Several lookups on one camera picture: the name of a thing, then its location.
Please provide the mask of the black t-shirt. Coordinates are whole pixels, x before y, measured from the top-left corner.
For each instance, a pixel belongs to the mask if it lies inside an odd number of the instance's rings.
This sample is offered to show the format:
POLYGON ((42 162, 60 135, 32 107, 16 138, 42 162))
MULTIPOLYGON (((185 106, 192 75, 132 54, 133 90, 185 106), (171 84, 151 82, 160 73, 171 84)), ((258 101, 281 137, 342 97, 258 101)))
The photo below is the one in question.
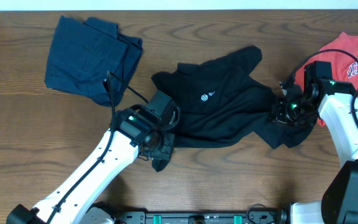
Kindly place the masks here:
POLYGON ((252 77, 262 60, 254 46, 202 64, 179 63, 173 73, 158 72, 152 81, 180 108, 172 129, 175 148, 220 148, 256 133, 271 148, 296 147, 313 127, 291 127, 269 120, 277 95, 252 77))

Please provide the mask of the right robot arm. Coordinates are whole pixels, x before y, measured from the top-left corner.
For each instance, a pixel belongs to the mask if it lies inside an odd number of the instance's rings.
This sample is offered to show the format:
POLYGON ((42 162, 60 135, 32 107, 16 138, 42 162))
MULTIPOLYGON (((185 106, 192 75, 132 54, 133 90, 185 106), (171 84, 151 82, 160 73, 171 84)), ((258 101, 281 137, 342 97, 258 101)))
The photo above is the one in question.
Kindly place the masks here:
POLYGON ((336 81, 329 62, 305 66, 304 87, 282 84, 270 120, 292 128, 326 123, 341 170, 319 201, 293 203, 280 210, 276 223, 358 223, 358 99, 353 84, 336 81))

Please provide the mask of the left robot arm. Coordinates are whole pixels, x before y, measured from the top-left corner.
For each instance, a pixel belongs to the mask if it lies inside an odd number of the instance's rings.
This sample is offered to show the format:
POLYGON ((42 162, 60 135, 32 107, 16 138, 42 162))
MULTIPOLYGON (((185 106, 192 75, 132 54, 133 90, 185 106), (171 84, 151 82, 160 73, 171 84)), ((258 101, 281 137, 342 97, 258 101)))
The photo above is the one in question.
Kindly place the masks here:
POLYGON ((31 209, 19 204, 7 223, 113 222, 107 212, 95 214, 92 205, 106 187, 138 157, 152 161, 160 172, 170 162, 180 110, 174 104, 148 103, 118 111, 102 140, 61 186, 31 209))

